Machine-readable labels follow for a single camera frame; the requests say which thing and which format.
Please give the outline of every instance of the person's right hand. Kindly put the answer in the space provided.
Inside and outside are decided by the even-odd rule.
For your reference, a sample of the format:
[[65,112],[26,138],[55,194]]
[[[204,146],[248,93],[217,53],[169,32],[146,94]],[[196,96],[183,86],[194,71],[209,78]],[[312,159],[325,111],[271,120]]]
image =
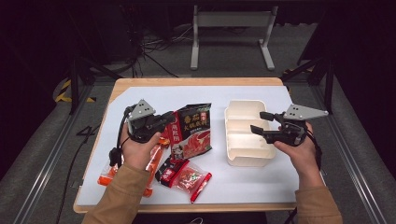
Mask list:
[[[312,125],[307,122],[306,126],[312,133]],[[306,137],[297,147],[291,147],[279,141],[274,142],[274,146],[290,157],[300,178],[300,189],[324,186],[315,160],[315,145],[309,137]]]

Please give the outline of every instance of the hand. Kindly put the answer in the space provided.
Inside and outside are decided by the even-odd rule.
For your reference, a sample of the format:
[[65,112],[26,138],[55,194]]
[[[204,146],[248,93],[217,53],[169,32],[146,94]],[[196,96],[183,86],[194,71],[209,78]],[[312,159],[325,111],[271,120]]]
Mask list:
[[[307,122],[306,126],[312,133],[312,125]],[[310,138],[306,137],[297,147],[291,147],[279,141],[274,142],[274,146],[290,157],[300,178],[300,189],[324,186],[315,160],[315,145]]]
[[150,151],[158,143],[160,137],[160,133],[155,133],[147,143],[137,143],[129,138],[128,125],[125,123],[121,133],[121,142],[126,140],[121,147],[124,163],[139,170],[146,170],[150,160]]

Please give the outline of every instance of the red snack package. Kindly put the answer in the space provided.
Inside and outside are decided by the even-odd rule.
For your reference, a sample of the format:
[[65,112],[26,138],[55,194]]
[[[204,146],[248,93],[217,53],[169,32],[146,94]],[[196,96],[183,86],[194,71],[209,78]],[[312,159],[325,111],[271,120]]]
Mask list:
[[186,105],[174,112],[176,121],[167,126],[172,162],[206,153],[210,146],[211,104]]
[[168,188],[178,188],[187,192],[194,203],[207,182],[212,177],[189,160],[171,162],[169,157],[155,174],[155,178]]

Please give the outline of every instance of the metal stand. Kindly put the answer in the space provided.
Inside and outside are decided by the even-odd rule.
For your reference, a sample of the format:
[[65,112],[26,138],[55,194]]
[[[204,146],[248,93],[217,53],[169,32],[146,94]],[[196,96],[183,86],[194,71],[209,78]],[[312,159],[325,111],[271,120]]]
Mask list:
[[248,27],[266,27],[265,38],[259,40],[262,55],[268,70],[275,69],[270,51],[268,50],[268,41],[276,18],[277,7],[272,11],[255,11],[255,12],[223,12],[223,11],[198,11],[198,6],[194,6],[193,16],[193,43],[191,54],[191,70],[198,69],[199,55],[199,27],[230,27],[230,26],[248,26]]
[[326,77],[326,87],[325,87],[325,94],[324,94],[324,104],[326,106],[327,111],[332,114],[332,83],[334,79],[334,69],[332,60],[328,58],[317,58],[308,63],[305,63],[296,69],[284,74],[280,79],[285,82],[292,77],[295,77],[301,74],[308,68],[314,67],[312,70],[311,75],[309,75],[307,82],[309,85],[317,86],[320,81]]
[[69,113],[70,115],[72,115],[76,111],[76,108],[79,105],[79,90],[78,90],[79,79],[82,80],[84,85],[92,85],[93,82],[95,81],[95,78],[90,72],[89,66],[96,68],[98,71],[102,72],[103,74],[109,77],[113,77],[116,80],[121,78],[121,76],[108,70],[102,65],[99,65],[89,59],[80,56],[75,56],[70,66],[70,80],[71,80],[71,88],[72,88],[72,107],[70,109],[70,113]]

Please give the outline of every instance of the metal rail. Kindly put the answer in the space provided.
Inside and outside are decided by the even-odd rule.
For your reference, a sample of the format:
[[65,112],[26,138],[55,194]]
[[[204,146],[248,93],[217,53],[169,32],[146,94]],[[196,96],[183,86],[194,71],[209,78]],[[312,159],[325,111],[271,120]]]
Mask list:
[[[92,90],[92,86],[84,86],[79,101],[84,102],[81,99],[87,99],[89,97],[91,90]],[[48,181],[50,180],[50,177],[56,166],[56,163],[58,162],[59,158],[62,155],[62,152],[64,151],[65,140],[69,136],[71,128],[76,122],[76,119],[78,118],[78,114],[80,113],[83,106],[84,104],[79,104],[78,107],[76,108],[75,113],[70,115],[67,118],[66,122],[64,123],[64,127],[62,128],[61,133],[58,139],[56,140],[51,153],[49,154],[49,157],[44,163],[41,171],[38,173],[37,179],[35,180],[35,183],[33,184],[28,196],[26,197],[25,202],[21,207],[20,212],[15,217],[13,223],[15,224],[27,223],[30,215],[32,215],[35,206],[37,205],[38,200],[41,197],[41,194],[43,193]]]
[[[323,105],[323,93],[320,91],[318,86],[311,87],[311,90],[316,97],[316,101]],[[346,165],[346,168],[349,172],[349,175],[352,178],[352,181],[358,191],[359,195],[361,196],[361,200],[364,204],[364,207],[367,210],[367,213],[372,220],[372,223],[378,224],[387,224],[388,222],[385,220],[384,216],[382,215],[381,209],[379,208],[377,202],[375,201],[374,195],[370,191],[369,186],[367,185],[367,181],[361,172],[358,164],[356,163],[349,146],[347,145],[346,140],[344,139],[341,131],[337,125],[337,122],[334,119],[334,116],[328,116],[327,121],[329,126],[332,129],[333,136],[338,144],[338,152],[341,155],[341,158]]]

